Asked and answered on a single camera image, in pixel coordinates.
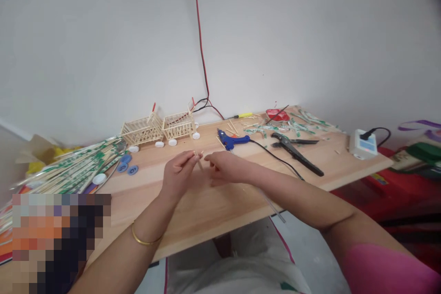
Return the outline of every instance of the red wire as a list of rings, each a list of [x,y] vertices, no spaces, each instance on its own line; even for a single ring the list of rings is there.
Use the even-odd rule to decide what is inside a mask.
[[[199,45],[201,47],[201,57],[202,57],[202,66],[204,68],[204,76],[205,76],[205,85],[207,87],[207,97],[205,99],[201,99],[200,101],[198,101],[196,104],[198,104],[199,102],[201,102],[202,100],[207,100],[210,105],[214,108],[215,111],[217,111],[217,113],[219,114],[219,116],[224,119],[224,117],[222,116],[222,114],[219,112],[219,110],[216,109],[215,106],[213,106],[213,104],[211,103],[209,96],[210,96],[210,90],[208,88],[208,79],[207,79],[207,70],[205,68],[205,59],[204,59],[204,51],[202,50],[202,32],[201,32],[201,20],[199,17],[199,3],[198,0],[196,0],[196,13],[198,14],[198,29],[199,29]]]
[[[205,82],[207,83],[207,99],[208,99],[208,97],[210,96],[210,90],[208,89],[207,71],[205,70],[204,52],[202,50],[201,20],[199,18],[199,3],[198,3],[198,0],[196,0],[196,13],[198,14],[199,45],[201,47],[202,66],[204,67]]]
[[[210,100],[208,100],[208,102],[210,103],[210,105],[213,107],[213,109],[215,110],[215,111],[217,111],[217,113],[219,114],[219,116],[221,116],[222,117],[222,119],[225,119],[223,116],[222,116],[222,114],[219,112],[219,110],[217,110],[216,109],[216,107],[215,106],[213,106],[213,104],[211,103],[211,101]]]

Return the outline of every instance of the white power outlet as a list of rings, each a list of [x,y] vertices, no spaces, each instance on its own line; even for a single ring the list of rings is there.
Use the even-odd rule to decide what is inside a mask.
[[[351,134],[349,140],[349,152],[359,159],[370,159],[378,155],[377,139],[375,134],[371,134],[367,140],[360,139],[360,135],[366,131],[357,129]]]

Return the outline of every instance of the pliers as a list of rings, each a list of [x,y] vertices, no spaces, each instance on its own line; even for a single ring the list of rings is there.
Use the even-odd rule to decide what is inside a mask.
[[[278,132],[274,132],[271,137],[277,138],[280,142],[275,142],[271,146],[282,147],[288,153],[290,153],[294,159],[298,160],[309,170],[314,172],[317,176],[323,177],[325,174],[318,167],[308,161],[300,152],[294,148],[293,143],[301,145],[315,145],[319,140],[302,140],[302,139],[287,139]]]

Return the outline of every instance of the hand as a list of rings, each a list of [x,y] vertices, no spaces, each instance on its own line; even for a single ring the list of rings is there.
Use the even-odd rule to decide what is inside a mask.
[[[194,155],[194,151],[182,152],[167,162],[161,193],[167,201],[177,204],[188,188],[188,178],[193,168],[203,155]]]
[[[229,152],[214,152],[204,160],[210,161],[211,178],[227,182],[247,182],[250,168],[256,165]]]

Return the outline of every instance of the wooden tabletop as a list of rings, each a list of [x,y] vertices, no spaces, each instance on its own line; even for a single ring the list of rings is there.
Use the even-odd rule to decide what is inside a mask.
[[[298,108],[288,108],[287,111],[298,113]],[[257,121],[256,119],[232,120],[242,135],[244,132],[241,123],[253,124]],[[104,238],[92,253],[88,265],[157,197],[161,190],[167,161],[185,150],[204,151],[204,155],[224,150],[216,139],[216,128],[227,132],[226,129],[229,129],[227,123],[228,121],[221,121],[200,126],[199,140],[183,137],[177,139],[177,146],[171,147],[166,143],[164,148],[156,148],[154,143],[148,143],[141,145],[138,153],[132,154],[130,165],[138,165],[137,174],[129,176],[127,173],[115,172],[99,191],[99,193],[112,194],[111,227],[104,229]],[[292,164],[307,182],[326,191],[392,165],[392,161],[382,155],[364,161],[355,158],[346,149],[349,146],[349,137],[337,129],[329,132],[315,130],[315,132],[315,135],[302,132],[300,138],[319,139],[316,145],[295,147],[325,173],[323,177],[315,175],[292,159],[285,150],[271,147],[272,143],[278,141],[271,138],[271,131],[267,132],[266,139],[259,132],[253,134],[251,139],[268,146],[268,150]],[[296,138],[293,132],[283,133],[292,139]],[[295,176],[288,166],[277,161],[255,144],[236,145],[233,151],[249,161]],[[205,169],[208,168],[205,161],[202,161],[202,164]],[[211,187],[210,184],[207,171],[201,172],[196,166],[192,174],[192,186],[178,204],[154,260],[170,256],[274,213],[261,194],[250,185],[230,184]],[[11,264],[7,263],[0,267],[1,284],[5,283],[6,279],[10,284]],[[0,293],[10,291],[11,287],[6,286],[0,290]]]

